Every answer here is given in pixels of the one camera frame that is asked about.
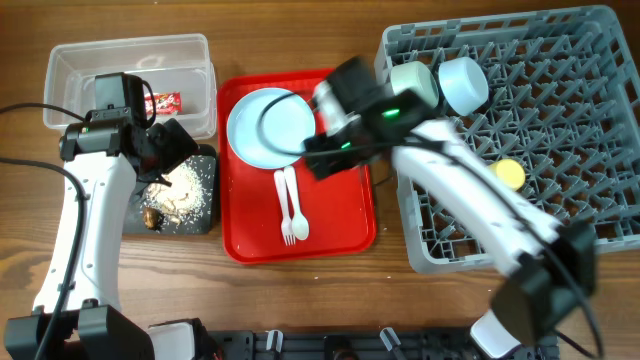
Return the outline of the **red snack wrapper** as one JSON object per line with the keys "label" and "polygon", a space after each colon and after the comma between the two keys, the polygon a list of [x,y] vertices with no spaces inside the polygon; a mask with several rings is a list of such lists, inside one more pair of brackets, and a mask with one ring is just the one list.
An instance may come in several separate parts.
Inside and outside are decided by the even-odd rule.
{"label": "red snack wrapper", "polygon": [[145,95],[145,108],[148,115],[177,115],[182,111],[180,92],[154,93]]}

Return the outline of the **rice and food scraps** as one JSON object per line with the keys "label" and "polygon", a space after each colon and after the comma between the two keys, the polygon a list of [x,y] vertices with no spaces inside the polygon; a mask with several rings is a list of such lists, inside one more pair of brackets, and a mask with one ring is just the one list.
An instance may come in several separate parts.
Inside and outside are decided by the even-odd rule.
{"label": "rice and food scraps", "polygon": [[204,181],[196,168],[182,164],[165,179],[169,185],[153,183],[142,196],[142,222],[156,232],[199,234],[207,226]]}

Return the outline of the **light blue plate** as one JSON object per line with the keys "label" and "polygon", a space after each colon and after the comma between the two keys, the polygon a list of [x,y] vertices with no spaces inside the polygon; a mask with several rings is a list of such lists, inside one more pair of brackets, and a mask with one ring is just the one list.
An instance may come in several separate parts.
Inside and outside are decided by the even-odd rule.
{"label": "light blue plate", "polygon": [[[261,111],[276,98],[289,93],[283,88],[263,88],[245,95],[231,111],[227,138],[234,153],[246,164],[267,170],[284,168],[300,159],[269,150],[258,137]],[[299,95],[284,99],[270,108],[263,121],[265,137],[280,149],[302,152],[303,141],[316,133],[315,116]]]}

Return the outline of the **mint green bowl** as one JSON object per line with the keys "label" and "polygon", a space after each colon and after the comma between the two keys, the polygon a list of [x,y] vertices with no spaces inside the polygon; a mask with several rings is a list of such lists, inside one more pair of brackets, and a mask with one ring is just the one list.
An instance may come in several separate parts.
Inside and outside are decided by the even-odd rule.
{"label": "mint green bowl", "polygon": [[438,84],[429,68],[422,62],[413,61],[393,67],[390,83],[395,95],[412,90],[431,108],[438,106]]}

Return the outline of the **white plastic spoon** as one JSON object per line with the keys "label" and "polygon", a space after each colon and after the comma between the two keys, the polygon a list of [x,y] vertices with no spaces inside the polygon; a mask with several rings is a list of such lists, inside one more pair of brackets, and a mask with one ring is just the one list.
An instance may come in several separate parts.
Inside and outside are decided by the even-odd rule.
{"label": "white plastic spoon", "polygon": [[301,211],[300,197],[298,192],[297,177],[295,169],[292,166],[284,168],[284,176],[291,197],[291,203],[293,206],[293,218],[291,220],[292,230],[294,236],[299,240],[306,240],[310,234],[310,227],[308,220]]}

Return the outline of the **light blue bowl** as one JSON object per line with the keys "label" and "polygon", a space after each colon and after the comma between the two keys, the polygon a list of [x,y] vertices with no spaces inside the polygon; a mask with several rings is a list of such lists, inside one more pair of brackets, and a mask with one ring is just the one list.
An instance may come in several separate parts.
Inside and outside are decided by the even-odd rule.
{"label": "light blue bowl", "polygon": [[469,57],[443,62],[438,70],[438,80],[447,103],[461,116],[470,115],[489,98],[487,78],[482,68]]}

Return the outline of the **white plastic fork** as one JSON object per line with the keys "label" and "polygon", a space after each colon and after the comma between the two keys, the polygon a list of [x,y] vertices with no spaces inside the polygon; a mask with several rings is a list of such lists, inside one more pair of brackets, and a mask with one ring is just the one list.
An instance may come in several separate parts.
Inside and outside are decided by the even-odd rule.
{"label": "white plastic fork", "polygon": [[281,221],[281,233],[286,246],[292,246],[295,244],[296,238],[293,234],[291,217],[289,214],[288,194],[286,187],[285,175],[282,170],[276,170],[274,172],[274,182],[278,200],[280,203],[282,221]]}

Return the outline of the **yellow plastic cup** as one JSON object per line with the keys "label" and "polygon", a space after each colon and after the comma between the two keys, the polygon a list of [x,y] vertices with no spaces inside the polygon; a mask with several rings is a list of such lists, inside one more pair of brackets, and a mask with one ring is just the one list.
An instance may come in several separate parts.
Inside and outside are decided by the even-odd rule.
{"label": "yellow plastic cup", "polygon": [[513,191],[518,191],[526,181],[523,166],[516,160],[507,158],[492,163],[491,172]]}

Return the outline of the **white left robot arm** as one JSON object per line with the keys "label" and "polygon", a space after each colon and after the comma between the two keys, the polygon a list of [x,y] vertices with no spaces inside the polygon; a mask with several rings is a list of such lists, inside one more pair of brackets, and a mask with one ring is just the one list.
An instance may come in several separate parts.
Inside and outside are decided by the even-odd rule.
{"label": "white left robot arm", "polygon": [[48,274],[28,316],[7,322],[14,359],[192,359],[193,323],[140,328],[119,306],[125,215],[139,183],[164,183],[199,146],[174,119],[155,121],[149,83],[126,73],[95,79],[95,109],[59,142],[65,195]]}

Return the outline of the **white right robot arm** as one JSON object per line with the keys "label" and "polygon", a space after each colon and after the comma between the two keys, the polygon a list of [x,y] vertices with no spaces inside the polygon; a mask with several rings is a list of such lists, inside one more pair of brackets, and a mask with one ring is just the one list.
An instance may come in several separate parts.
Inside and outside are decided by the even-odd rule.
{"label": "white right robot arm", "polygon": [[467,57],[431,71],[420,62],[395,67],[388,84],[354,57],[318,83],[312,95],[324,122],[304,157],[327,178],[388,153],[393,167],[425,189],[492,257],[504,283],[471,327],[476,346],[501,358],[553,334],[574,309],[594,320],[595,234],[564,225],[510,189],[438,115],[442,101],[468,115],[488,98],[481,67]]}

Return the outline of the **black waste tray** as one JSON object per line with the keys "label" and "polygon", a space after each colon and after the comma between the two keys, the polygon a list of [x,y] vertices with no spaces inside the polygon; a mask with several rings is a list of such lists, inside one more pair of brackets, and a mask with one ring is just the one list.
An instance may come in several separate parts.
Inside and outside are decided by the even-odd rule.
{"label": "black waste tray", "polygon": [[217,164],[217,152],[216,150],[206,144],[202,144],[196,154],[192,155],[182,164],[189,164],[196,168],[201,179],[204,181],[205,190],[207,192],[206,209],[210,211],[208,215],[205,215],[205,221],[207,226],[203,228],[199,234],[182,234],[172,233],[167,231],[156,232],[145,228],[142,222],[142,196],[147,186],[151,184],[137,183],[134,188],[134,192],[131,195],[129,206],[125,215],[124,230],[127,235],[131,234],[146,234],[146,235],[201,235],[208,233],[214,223],[217,211],[217,193],[218,193],[218,164]]}

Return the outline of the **clear plastic waste bin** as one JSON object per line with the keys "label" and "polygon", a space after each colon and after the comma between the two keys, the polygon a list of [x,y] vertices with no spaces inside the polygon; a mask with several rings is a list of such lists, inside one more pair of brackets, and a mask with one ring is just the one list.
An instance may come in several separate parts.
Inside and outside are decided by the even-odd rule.
{"label": "clear plastic waste bin", "polygon": [[173,118],[194,139],[216,133],[215,70],[198,33],[58,45],[49,56],[44,102],[85,115],[96,108],[95,77],[116,72],[142,78],[156,96],[178,93],[182,109]]}

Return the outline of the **grey dishwasher rack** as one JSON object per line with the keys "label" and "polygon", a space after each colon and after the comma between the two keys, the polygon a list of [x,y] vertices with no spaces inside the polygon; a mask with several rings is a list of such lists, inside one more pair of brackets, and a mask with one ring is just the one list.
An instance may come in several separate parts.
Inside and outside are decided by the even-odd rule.
{"label": "grey dishwasher rack", "polygon": [[586,6],[388,27],[374,60],[431,70],[475,60],[489,100],[455,117],[483,160],[518,161],[521,193],[570,222],[586,220],[601,252],[639,245],[639,74],[615,12]]}

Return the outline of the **red plastic tray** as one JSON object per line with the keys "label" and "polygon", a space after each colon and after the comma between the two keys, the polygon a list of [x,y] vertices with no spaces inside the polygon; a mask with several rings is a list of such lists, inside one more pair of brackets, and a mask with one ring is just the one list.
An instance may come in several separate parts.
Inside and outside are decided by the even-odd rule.
{"label": "red plastic tray", "polygon": [[377,234],[369,168],[360,166],[316,180],[305,163],[294,164],[301,211],[310,224],[309,238],[287,246],[274,172],[244,163],[233,152],[227,123],[245,95],[267,87],[300,91],[304,99],[328,69],[232,78],[218,90],[220,212],[224,249],[242,264],[352,254],[367,249]]}

